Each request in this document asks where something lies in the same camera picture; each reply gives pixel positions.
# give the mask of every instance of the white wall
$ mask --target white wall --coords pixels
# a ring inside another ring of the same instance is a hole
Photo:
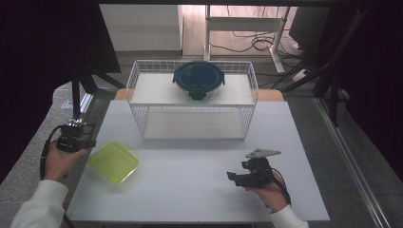
[[[182,6],[100,7],[116,51],[182,49]]]

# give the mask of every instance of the white wire basket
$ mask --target white wire basket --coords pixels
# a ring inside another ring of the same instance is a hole
[[[225,85],[208,102],[186,99],[172,83],[186,61],[138,60],[127,82],[126,97],[145,140],[244,140],[258,101],[258,83],[250,62],[212,63],[225,74]]]

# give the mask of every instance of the translucent green box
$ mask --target translucent green box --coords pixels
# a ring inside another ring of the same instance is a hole
[[[87,162],[112,184],[123,182],[139,164],[139,159],[118,142],[107,142],[89,156]]]

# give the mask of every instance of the round lid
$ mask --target round lid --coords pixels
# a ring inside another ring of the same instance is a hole
[[[175,69],[173,82],[189,93],[205,94],[224,82],[224,73],[208,62],[189,62]]]

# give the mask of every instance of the white tabletop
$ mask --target white tabletop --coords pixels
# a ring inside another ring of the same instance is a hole
[[[247,173],[240,162],[255,148],[276,149],[269,157],[305,220],[327,220],[323,200],[288,104],[258,103],[245,141],[144,141],[126,101],[112,101],[92,153],[118,141],[140,160],[119,185],[86,166],[67,215],[72,220],[139,223],[244,223],[268,221],[258,196],[236,187],[226,171]]]

